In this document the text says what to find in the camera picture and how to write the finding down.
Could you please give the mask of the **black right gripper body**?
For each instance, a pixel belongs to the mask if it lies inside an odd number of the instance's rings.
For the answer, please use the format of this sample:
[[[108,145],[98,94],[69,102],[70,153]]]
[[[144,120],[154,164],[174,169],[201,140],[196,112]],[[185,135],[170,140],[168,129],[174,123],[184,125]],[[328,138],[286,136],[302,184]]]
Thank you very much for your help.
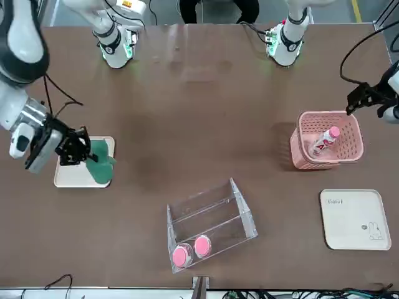
[[[65,139],[68,131],[69,127],[63,121],[46,119],[35,132],[25,169],[31,173],[39,173]]]

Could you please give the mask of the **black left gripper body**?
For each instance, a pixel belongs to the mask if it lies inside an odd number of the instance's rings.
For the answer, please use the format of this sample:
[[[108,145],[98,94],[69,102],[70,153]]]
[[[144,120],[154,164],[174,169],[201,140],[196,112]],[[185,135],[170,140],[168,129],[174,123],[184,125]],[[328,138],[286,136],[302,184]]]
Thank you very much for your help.
[[[398,104],[398,93],[388,83],[397,73],[398,67],[390,67],[383,73],[380,81],[373,86],[372,102],[374,105],[392,107]]]

